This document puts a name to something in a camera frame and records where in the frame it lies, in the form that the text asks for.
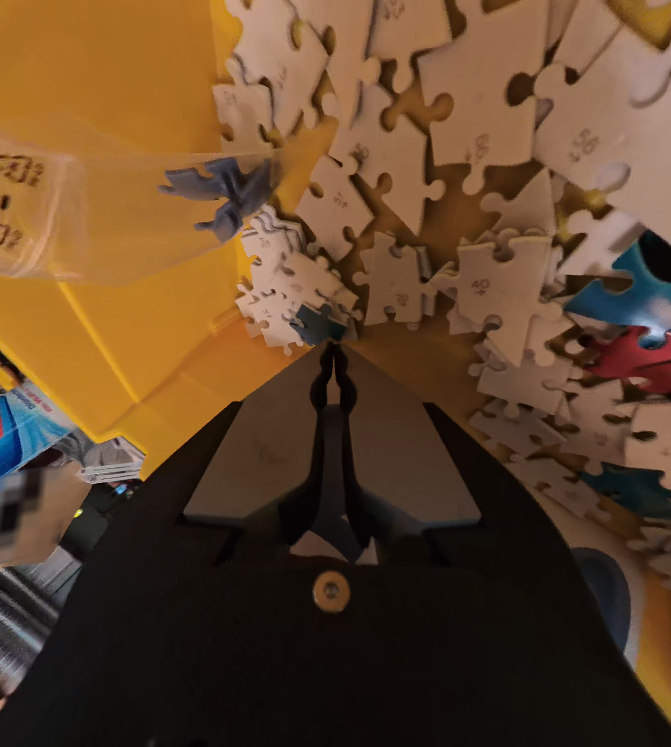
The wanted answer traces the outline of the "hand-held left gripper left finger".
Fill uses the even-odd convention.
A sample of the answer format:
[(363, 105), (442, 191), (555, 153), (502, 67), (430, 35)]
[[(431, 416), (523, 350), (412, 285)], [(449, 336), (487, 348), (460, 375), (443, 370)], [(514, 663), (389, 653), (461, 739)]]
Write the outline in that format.
[(184, 508), (192, 524), (295, 544), (321, 507), (336, 345), (310, 350), (242, 402)]

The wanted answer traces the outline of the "yellow plastic bin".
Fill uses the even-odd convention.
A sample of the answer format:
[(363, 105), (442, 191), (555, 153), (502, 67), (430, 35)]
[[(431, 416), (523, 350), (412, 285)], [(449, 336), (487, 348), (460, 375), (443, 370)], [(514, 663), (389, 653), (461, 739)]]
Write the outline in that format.
[[(645, 39), (671, 39), (671, 3), (609, 2)], [(211, 86), (242, 24), (224, 2), (0, 2), (0, 133), (60, 153), (217, 152)], [(279, 192), (299, 201), (329, 148), (333, 119), (289, 141), (301, 157)], [(419, 240), (447, 261), (471, 218), (485, 229), (479, 196), (450, 180)], [(287, 364), (251, 340), (234, 304), (247, 259), (237, 245), (214, 250), (131, 285), (94, 287), (0, 277), (0, 349), (94, 440), (125, 435), (146, 454), (148, 476), (222, 407)], [(402, 330), (362, 333), (357, 350), (465, 427), (483, 403), (468, 376), (474, 342), (449, 336), (442, 317)], [(647, 571), (638, 674), (671, 720), (671, 592)]]

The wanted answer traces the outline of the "blue wipes box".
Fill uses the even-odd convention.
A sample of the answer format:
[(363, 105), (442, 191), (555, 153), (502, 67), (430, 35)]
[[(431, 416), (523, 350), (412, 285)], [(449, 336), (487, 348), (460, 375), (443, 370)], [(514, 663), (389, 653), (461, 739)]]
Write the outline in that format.
[(19, 470), (76, 427), (29, 381), (0, 395), (0, 477)]

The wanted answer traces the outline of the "stack of white booklets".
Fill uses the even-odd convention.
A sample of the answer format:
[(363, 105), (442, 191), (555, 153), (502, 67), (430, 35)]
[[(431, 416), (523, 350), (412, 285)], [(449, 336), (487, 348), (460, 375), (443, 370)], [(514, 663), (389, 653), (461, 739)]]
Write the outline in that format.
[(128, 482), (140, 477), (145, 454), (127, 439), (117, 437), (92, 444), (79, 460), (78, 477), (87, 484)]

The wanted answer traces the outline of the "blue-grey puzzle piece in bag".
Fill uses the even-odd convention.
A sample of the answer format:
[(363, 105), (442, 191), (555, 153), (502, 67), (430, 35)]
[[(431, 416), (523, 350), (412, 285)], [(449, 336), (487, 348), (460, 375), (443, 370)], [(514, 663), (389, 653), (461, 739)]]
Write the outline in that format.
[(228, 156), (207, 161), (203, 168), (203, 173), (195, 167), (166, 170), (166, 183), (157, 190), (195, 202), (223, 200), (212, 219), (194, 224), (196, 231), (209, 231), (223, 244), (239, 235), (247, 219), (268, 201), (277, 184), (276, 165), (268, 158), (243, 172), (237, 158)]

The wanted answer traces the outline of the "teal puzzle piece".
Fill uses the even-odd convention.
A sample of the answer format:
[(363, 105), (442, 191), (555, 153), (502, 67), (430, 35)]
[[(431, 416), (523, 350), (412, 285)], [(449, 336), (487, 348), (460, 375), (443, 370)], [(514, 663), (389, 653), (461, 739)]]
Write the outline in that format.
[(303, 343), (310, 346), (327, 341), (340, 341), (349, 331), (349, 324), (335, 320), (331, 316), (331, 311), (331, 306), (327, 303), (319, 308), (302, 304), (289, 321), (289, 327)]

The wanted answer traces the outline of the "clear plastic bag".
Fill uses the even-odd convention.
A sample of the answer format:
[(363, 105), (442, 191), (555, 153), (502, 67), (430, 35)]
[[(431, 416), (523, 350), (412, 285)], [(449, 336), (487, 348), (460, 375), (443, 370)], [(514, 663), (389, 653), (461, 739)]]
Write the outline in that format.
[(0, 276), (123, 285), (223, 247), (238, 235), (221, 244), (194, 229), (223, 200), (195, 202), (157, 186), (166, 183), (166, 170), (203, 173), (203, 163), (228, 156), (243, 172), (272, 159), (278, 187), (284, 164), (275, 150), (74, 154), (0, 132)]

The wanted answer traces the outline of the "grey round object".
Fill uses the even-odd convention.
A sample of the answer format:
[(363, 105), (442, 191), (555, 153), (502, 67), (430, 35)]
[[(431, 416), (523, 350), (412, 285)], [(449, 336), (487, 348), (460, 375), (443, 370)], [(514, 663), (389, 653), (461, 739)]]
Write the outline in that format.
[(593, 547), (573, 547), (575, 563), (597, 602), (611, 639), (625, 654), (632, 615), (631, 594), (626, 575), (617, 560)]

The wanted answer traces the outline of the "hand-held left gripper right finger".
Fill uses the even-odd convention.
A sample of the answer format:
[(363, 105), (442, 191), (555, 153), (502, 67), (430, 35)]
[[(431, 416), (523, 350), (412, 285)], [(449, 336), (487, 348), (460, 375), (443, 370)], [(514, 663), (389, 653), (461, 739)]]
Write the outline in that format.
[(334, 347), (346, 515), (363, 547), (479, 524), (482, 514), (422, 400), (361, 354)]

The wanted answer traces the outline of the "pile of white puzzle pieces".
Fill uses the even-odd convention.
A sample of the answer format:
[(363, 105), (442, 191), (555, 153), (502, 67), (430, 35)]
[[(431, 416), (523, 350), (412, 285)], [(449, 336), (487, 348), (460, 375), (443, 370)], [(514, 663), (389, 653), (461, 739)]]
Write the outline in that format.
[(303, 145), (282, 189), (368, 285), (363, 324), (415, 330), (442, 293), (480, 334), (470, 425), (548, 500), (606, 516), (589, 484), (649, 468), (671, 509), (671, 2), (225, 2), (222, 146)]

